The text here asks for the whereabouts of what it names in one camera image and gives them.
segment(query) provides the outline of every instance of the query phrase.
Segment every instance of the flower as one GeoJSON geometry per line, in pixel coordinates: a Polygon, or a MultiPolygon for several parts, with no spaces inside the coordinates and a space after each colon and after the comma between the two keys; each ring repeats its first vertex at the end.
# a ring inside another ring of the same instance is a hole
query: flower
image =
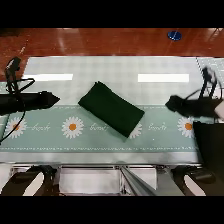
{"type": "MultiPolygon", "coordinates": [[[[13,130],[13,128],[17,125],[17,123],[20,121],[20,118],[19,117],[15,117],[14,119],[12,119],[11,121],[8,122],[7,126],[6,126],[6,129],[5,131],[6,132],[10,132],[13,130]]],[[[12,132],[11,135],[9,135],[9,137],[11,138],[17,138],[18,136],[22,135],[23,134],[23,131],[26,130],[26,122],[25,122],[25,119],[23,119],[19,126],[12,132]]]]}
{"type": "Polygon", "coordinates": [[[81,131],[83,130],[84,125],[82,120],[78,117],[69,117],[63,122],[62,127],[62,131],[64,132],[64,135],[66,135],[66,138],[70,137],[71,139],[82,134],[81,131]]]}
{"type": "Polygon", "coordinates": [[[182,131],[182,135],[189,138],[192,138],[194,136],[192,126],[193,126],[193,118],[184,118],[184,117],[179,119],[177,125],[178,130],[182,131]]]}
{"type": "Polygon", "coordinates": [[[141,130],[142,130],[142,125],[138,123],[136,127],[134,128],[134,130],[129,135],[129,138],[132,139],[132,138],[135,138],[136,136],[139,136],[141,134],[141,130]]]}

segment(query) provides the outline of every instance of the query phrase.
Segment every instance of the metal bar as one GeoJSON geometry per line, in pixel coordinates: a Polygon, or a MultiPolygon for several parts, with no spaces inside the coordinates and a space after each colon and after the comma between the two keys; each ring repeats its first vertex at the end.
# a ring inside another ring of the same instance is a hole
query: metal bar
{"type": "Polygon", "coordinates": [[[121,173],[135,196],[157,196],[156,191],[150,185],[126,167],[121,167],[121,173]]]}

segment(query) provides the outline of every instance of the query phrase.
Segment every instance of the yellow flower center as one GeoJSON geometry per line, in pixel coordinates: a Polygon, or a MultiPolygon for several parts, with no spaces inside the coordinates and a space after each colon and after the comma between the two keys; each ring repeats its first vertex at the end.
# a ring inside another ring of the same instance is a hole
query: yellow flower center
{"type": "Polygon", "coordinates": [[[70,125],[69,125],[69,129],[70,129],[71,131],[74,131],[74,130],[76,129],[76,124],[70,124],[70,125]]]}
{"type": "MultiPolygon", "coordinates": [[[[16,124],[13,125],[13,128],[15,128],[16,124]]],[[[15,129],[15,131],[19,130],[19,125],[17,126],[17,128],[15,129]]]]}
{"type": "Polygon", "coordinates": [[[187,129],[187,130],[192,130],[192,124],[190,124],[190,123],[186,123],[185,124],[185,128],[187,129]]]}

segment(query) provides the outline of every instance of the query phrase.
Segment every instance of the blue round object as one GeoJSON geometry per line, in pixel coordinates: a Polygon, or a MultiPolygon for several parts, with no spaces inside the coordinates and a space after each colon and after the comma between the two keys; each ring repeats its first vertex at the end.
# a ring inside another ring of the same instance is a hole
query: blue round object
{"type": "Polygon", "coordinates": [[[182,35],[180,32],[177,32],[177,31],[171,31],[171,32],[168,32],[168,37],[171,39],[171,40],[180,40],[182,35]]]}

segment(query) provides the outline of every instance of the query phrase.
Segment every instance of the white stripe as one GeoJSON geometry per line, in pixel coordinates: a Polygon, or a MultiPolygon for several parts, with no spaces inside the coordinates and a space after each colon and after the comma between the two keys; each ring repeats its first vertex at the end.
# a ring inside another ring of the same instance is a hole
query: white stripe
{"type": "Polygon", "coordinates": [[[189,82],[189,74],[138,74],[138,82],[189,82]]]}
{"type": "Polygon", "coordinates": [[[36,74],[23,75],[24,79],[33,78],[35,81],[62,81],[72,80],[73,74],[36,74]]]}

